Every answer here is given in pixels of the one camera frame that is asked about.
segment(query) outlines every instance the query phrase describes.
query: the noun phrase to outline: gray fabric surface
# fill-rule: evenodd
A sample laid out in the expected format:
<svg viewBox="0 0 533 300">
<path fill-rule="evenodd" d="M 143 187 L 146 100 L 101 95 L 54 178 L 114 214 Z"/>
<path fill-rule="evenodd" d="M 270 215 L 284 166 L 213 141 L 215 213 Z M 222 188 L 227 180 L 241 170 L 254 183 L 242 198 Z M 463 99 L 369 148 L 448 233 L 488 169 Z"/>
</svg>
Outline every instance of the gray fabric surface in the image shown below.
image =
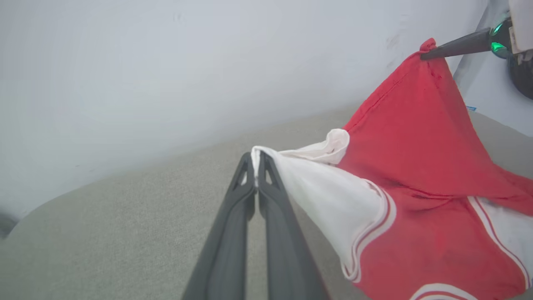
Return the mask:
<svg viewBox="0 0 533 300">
<path fill-rule="evenodd" d="M 241 155 L 254 145 L 282 150 L 322 141 L 354 110 L 246 134 L 50 201 L 0 241 L 0 298 L 180 298 Z M 484 116 L 472 119 L 495 162 L 533 177 L 531 139 Z M 295 212 L 332 298 L 367 299 L 343 278 L 318 228 L 298 206 Z M 257 216 L 249 225 L 248 299 L 267 297 Z"/>
</svg>

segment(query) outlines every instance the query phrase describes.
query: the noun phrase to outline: white wall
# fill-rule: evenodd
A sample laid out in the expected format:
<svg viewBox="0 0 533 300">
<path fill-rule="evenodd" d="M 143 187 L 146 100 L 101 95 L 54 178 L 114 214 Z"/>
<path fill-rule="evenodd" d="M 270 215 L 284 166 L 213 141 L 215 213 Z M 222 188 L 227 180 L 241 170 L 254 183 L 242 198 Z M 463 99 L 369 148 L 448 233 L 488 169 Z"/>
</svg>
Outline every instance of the white wall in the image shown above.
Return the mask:
<svg viewBox="0 0 533 300">
<path fill-rule="evenodd" d="M 473 31 L 485 5 L 3 0 L 0 210 L 363 101 L 427 38 Z"/>
<path fill-rule="evenodd" d="M 490 0 L 480 27 L 494 27 L 509 10 L 508 1 Z M 533 137 L 533 101 L 522 95 L 509 77 L 507 61 L 490 52 L 465 56 L 468 67 L 454 74 L 465 103 L 475 111 Z"/>
</svg>

